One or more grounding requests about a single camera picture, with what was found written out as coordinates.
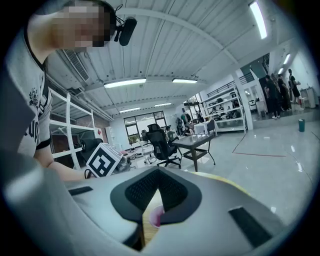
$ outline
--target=white box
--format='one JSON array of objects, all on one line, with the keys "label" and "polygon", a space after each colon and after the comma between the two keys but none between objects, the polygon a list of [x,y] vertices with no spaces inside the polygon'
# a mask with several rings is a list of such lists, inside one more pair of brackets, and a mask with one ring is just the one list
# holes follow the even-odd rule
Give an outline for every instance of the white box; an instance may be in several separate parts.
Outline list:
[{"label": "white box", "polygon": [[123,154],[108,143],[100,143],[86,162],[86,166],[97,178],[110,176],[122,157]]}]

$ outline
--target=white t-shirt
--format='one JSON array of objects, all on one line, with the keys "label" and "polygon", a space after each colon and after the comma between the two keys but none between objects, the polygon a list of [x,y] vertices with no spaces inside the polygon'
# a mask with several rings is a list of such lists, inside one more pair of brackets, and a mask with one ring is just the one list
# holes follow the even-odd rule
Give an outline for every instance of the white t-shirt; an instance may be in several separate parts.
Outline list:
[{"label": "white t-shirt", "polygon": [[21,29],[12,42],[3,71],[8,73],[12,82],[6,86],[15,86],[35,114],[18,149],[19,153],[33,157],[36,150],[45,148],[51,142],[49,125],[52,96],[50,91],[48,99],[43,95],[45,68],[31,51],[26,30]]}]

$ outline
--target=ceiling light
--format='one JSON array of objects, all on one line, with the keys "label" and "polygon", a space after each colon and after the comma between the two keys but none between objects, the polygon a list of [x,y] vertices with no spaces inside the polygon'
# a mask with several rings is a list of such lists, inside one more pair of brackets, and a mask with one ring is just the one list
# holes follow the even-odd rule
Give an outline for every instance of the ceiling light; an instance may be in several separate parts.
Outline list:
[{"label": "ceiling light", "polygon": [[163,104],[157,104],[157,105],[154,105],[155,107],[162,107],[162,106],[169,106],[171,105],[172,103],[163,103]]},{"label": "ceiling light", "polygon": [[104,84],[104,88],[112,88],[112,87],[118,87],[118,86],[128,86],[128,85],[134,85],[134,84],[143,84],[146,82],[147,79],[145,78],[140,78],[140,79],[132,79],[132,80],[125,80],[125,81],[120,81],[120,82],[110,82]]},{"label": "ceiling light", "polygon": [[264,18],[262,17],[262,13],[261,13],[261,10],[259,8],[259,5],[258,5],[257,2],[253,2],[249,6],[251,8],[251,11],[253,12],[255,21],[256,21],[256,23],[258,25],[261,39],[264,39],[264,38],[267,37],[267,30],[266,30]]},{"label": "ceiling light", "polygon": [[290,54],[287,54],[286,57],[285,57],[285,60],[284,60],[284,63],[283,63],[283,64],[287,64],[289,58],[290,58]]},{"label": "ceiling light", "polygon": [[121,110],[119,111],[120,113],[125,113],[125,112],[129,112],[129,111],[135,111],[135,110],[139,110],[140,107],[135,107],[135,108],[130,108],[130,109],[126,109],[126,110]]},{"label": "ceiling light", "polygon": [[188,84],[195,84],[197,80],[190,80],[190,79],[173,79],[172,83],[188,83]]}]

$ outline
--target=white shelving unit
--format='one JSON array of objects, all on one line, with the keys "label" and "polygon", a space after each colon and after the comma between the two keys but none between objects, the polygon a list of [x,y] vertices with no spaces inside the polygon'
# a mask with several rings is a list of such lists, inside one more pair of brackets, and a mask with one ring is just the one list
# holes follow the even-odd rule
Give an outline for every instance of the white shelving unit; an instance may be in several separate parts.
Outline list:
[{"label": "white shelving unit", "polygon": [[[57,114],[55,112],[53,112],[53,114],[65,118],[65,122],[50,120],[49,129],[51,131],[51,134],[53,134],[53,135],[65,135],[67,137],[68,146],[69,146],[69,150],[67,150],[67,151],[52,154],[53,158],[56,159],[59,157],[71,155],[72,160],[73,160],[73,164],[74,164],[74,169],[80,170],[80,166],[79,166],[79,162],[78,162],[78,158],[77,158],[76,153],[81,151],[82,148],[81,147],[80,148],[74,147],[72,136],[82,134],[86,131],[93,131],[94,137],[96,137],[93,111],[91,110],[91,112],[89,112],[89,111],[73,104],[71,102],[71,96],[69,93],[67,94],[67,96],[65,98],[52,89],[50,89],[50,91],[51,91],[52,97],[53,98],[56,97],[58,100],[58,102],[55,104],[56,105],[55,108],[56,109],[65,108],[65,112],[64,112],[65,116],[63,116],[61,114]],[[70,111],[70,107],[77,109],[77,112],[74,114],[74,116]],[[71,124],[71,120],[75,120],[75,119],[81,117],[81,114],[79,114],[79,112],[84,113],[82,116],[87,116],[87,115],[91,116],[92,127]]]},{"label": "white shelving unit", "polygon": [[[240,110],[240,113],[241,113],[241,117],[224,119],[224,120],[216,120],[215,122],[217,125],[217,132],[244,131],[244,133],[246,133],[246,130],[247,130],[246,115],[245,115],[244,108],[242,106],[242,101],[241,101],[236,83],[234,83],[234,82],[228,83],[228,84],[220,87],[219,89],[213,91],[212,94],[213,94],[212,96],[210,96],[209,98],[207,98],[201,102],[203,104],[204,109],[207,110],[208,112],[210,112],[210,110],[212,110],[212,108],[215,108],[217,106],[222,105],[223,110],[222,111],[217,110],[216,113],[209,114],[206,116],[206,118],[213,119],[218,115],[221,115],[224,113],[228,114],[229,112],[235,111],[235,110]],[[216,103],[216,104],[213,104],[213,105],[209,105],[209,104],[215,102],[218,98],[223,99],[223,101]],[[239,107],[235,107],[235,108],[227,110],[227,106],[230,106],[230,102],[233,102],[233,101],[238,101]],[[242,121],[242,124],[237,125],[237,126],[228,125],[229,122],[238,123],[237,121]]]}]

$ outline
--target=window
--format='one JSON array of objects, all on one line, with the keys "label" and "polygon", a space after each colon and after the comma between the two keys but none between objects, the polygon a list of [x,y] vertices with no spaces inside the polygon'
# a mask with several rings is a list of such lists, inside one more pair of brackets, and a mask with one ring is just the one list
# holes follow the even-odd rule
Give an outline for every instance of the window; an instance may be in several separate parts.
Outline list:
[{"label": "window", "polygon": [[165,115],[163,111],[136,115],[124,119],[126,133],[129,143],[133,144],[142,140],[141,132],[143,130],[149,131],[148,125],[158,124],[161,128],[167,126]]}]

